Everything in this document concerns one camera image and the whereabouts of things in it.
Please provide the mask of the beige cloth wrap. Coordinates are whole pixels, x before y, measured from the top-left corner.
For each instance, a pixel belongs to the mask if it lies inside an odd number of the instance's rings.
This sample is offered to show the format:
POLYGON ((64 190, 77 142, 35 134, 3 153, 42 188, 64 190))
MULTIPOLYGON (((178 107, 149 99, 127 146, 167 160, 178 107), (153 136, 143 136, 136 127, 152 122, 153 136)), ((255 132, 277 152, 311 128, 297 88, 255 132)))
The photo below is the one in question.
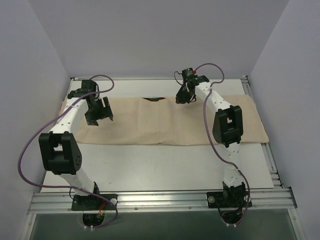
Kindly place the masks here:
POLYGON ((83 118, 74 134, 77 142, 97 145, 209 145, 203 113, 208 128, 214 113, 203 108, 203 101, 177 104, 174 97, 150 101, 142 97, 111 97, 113 120, 105 118, 97 126, 83 118))

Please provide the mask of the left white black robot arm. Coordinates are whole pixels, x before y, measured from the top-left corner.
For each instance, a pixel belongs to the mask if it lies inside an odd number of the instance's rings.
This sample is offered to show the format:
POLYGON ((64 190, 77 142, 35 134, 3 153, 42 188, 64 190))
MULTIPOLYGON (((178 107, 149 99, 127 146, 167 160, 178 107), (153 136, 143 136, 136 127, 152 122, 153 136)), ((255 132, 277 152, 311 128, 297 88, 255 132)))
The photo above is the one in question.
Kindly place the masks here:
POLYGON ((38 142, 44 169, 63 178, 83 197, 83 204, 90 210, 100 206, 98 185, 82 168, 83 156, 75 138, 81 121, 88 126, 98 126, 98 121, 114 118, 109 99, 100 96, 99 85, 85 79, 81 87, 66 97, 65 107, 48 133, 39 135, 38 142))

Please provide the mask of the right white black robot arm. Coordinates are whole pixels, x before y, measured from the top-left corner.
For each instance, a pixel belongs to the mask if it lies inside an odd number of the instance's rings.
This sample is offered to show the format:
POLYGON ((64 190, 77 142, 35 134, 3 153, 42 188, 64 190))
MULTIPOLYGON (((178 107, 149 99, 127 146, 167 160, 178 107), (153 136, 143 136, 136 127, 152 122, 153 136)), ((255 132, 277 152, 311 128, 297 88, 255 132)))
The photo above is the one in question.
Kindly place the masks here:
POLYGON ((242 109, 225 100, 213 90, 214 84, 206 76, 196 75, 194 69, 186 68, 180 75, 182 83, 175 102, 189 104, 197 98, 203 100, 203 119, 209 142, 212 145, 215 140, 224 150, 221 155, 216 148, 213 149, 225 164, 222 200, 225 205, 232 207, 241 197, 249 198, 246 191, 248 181, 239 168, 239 148, 244 133, 242 109))

